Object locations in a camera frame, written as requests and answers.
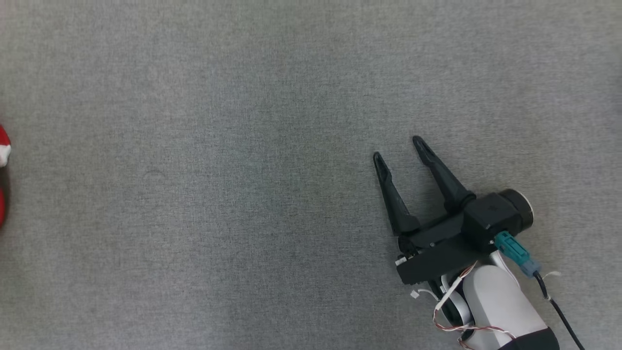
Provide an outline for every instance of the teal connector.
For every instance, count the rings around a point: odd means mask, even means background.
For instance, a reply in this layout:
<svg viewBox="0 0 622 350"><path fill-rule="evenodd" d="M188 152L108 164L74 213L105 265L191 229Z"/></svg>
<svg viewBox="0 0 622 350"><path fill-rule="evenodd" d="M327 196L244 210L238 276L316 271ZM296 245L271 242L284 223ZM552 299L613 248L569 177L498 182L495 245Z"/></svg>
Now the teal connector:
<svg viewBox="0 0 622 350"><path fill-rule="evenodd" d="M512 259L521 268L521 271L529 278L534 276L534 272L541 269L540 263L529 257L527 249L514 238L508 231L502 231L494 238L494 246L503 255Z"/></svg>

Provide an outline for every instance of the red and white wire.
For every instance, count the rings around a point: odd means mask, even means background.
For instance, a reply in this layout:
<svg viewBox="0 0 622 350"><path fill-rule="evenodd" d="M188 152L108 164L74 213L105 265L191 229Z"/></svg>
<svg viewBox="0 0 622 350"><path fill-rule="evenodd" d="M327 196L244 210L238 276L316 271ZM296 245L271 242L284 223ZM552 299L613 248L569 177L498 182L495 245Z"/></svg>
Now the red and white wire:
<svg viewBox="0 0 622 350"><path fill-rule="evenodd" d="M495 331L495 332L500 332L500 333L504 333L507 334L510 338L512 339L516 339L516 337L506 331L503 328L499 328L499 327L495 327L495 326L485 326L485 327L477 327L477 326L468 326L468 325L464 325L464 326L455 326L455 327L445 327L442 326L440 323L438 323L438 321L436 320L436 317L439 313L439 310L441 309L441 307L445 304L445 302L447 302L447 300L449 299L449 296L453 293L453 291L456 290L456 288L458 288L458 285L462 282L462 280L469 274L471 273L471 271L473 271L473 269L475 268L475 265L477 263L475 262L473 265L469 266L468 268L466 268L464 271L462 271L462 273L460 274L460 276L458 276L458 278L456 278L456 280L453 282L452 286L447 290L447 292L443 295L443 298L441 298L441 300L439 301L438 304L436 304L436 306L434 307L434 314L432 315L432 322L434 324L434 326L436 326L436 328L440 329L441 331L445 331L445 332L453 332L453 331L466 331L469 329L472 329L474 331L483 331L483 330L488 330L488 331ZM462 339L458 339L458 342L460 343L460 345L465 348L465 349L472 349L471 347L469 347L468 345L466 345Z"/></svg>

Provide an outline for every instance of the red object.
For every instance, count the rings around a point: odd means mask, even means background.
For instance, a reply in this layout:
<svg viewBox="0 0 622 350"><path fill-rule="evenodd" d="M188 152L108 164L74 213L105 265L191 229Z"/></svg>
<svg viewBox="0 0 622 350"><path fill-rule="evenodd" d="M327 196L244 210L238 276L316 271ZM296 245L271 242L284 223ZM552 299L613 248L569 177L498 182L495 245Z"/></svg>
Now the red object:
<svg viewBox="0 0 622 350"><path fill-rule="evenodd" d="M0 125L0 168L6 166L9 161L9 154L11 153L11 140L9 135L6 134L2 125ZM6 205L4 203L4 191L0 187L0 226L4 222L4 210Z"/></svg>

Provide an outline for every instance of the gray carpet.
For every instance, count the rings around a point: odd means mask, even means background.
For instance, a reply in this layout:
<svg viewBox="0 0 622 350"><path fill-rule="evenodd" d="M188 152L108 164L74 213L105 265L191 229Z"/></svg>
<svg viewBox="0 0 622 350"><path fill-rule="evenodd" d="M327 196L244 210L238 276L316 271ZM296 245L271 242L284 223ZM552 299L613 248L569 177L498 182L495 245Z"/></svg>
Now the gray carpet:
<svg viewBox="0 0 622 350"><path fill-rule="evenodd" d="M549 289L586 347L617 348L621 19L608 1L2 3L0 348L459 349L400 282L373 168L381 151L411 212L440 215L414 134L475 192L530 198L521 242L563 273Z"/></svg>

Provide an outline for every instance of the black cable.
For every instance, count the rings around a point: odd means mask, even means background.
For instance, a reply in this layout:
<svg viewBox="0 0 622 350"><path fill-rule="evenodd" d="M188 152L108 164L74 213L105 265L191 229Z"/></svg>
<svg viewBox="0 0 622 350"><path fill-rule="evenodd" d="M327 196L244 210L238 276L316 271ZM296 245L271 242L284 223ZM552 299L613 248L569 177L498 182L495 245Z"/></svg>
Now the black cable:
<svg viewBox="0 0 622 350"><path fill-rule="evenodd" d="M564 326L566 326L566 329L568 330L568 333L570 333L570 336L572 337L572 340L575 341L575 344L577 344L579 349L585 350L585 348L583 347L583 345L579 341L579 338L577 338L577 335L575 334L575 331L573 331L572 327L570 327L570 323L568 323L568 320L566 319L566 316L564 316L564 313L562 312L562 309L559 308L559 305L555 302L555 300L553 300L553 298L550 297L549 293L547 292L546 285L544 284L544 279L542 279L542 276L540 276L540 273L538 271L534 272L534 277L536 278L536 281L538 281L538 284L540 285L540 289L542 290L542 296L546 300L548 300L551 303L551 305L553 305L553 307L555 308L555 311L557 311L557 314L559 315L559 318L562 319L562 322L564 323Z"/></svg>

